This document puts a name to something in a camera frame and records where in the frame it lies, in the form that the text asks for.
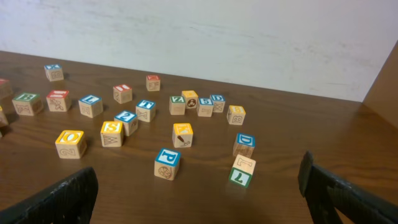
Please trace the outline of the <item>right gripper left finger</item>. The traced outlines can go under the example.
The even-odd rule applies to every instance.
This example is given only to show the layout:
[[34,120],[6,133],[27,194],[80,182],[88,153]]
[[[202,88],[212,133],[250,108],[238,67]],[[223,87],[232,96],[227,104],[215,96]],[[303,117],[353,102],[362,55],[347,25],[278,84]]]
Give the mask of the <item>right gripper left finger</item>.
[[1,211],[1,223],[89,223],[98,194],[94,168],[86,167]]

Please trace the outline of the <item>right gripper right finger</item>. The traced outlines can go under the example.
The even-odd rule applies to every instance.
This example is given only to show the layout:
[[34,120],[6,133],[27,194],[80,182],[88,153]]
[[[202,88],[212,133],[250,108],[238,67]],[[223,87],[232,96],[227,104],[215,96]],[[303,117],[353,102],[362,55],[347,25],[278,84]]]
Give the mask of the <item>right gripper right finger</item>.
[[300,163],[299,190],[314,223],[397,223],[397,206],[316,165],[307,151]]

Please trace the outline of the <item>green B block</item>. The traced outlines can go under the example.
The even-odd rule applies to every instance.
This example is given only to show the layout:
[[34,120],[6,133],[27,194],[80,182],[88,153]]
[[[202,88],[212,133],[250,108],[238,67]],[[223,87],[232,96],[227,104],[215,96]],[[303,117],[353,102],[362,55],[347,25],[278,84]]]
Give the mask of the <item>green B block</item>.
[[40,95],[23,92],[12,99],[15,111],[21,116],[35,116],[44,108]]

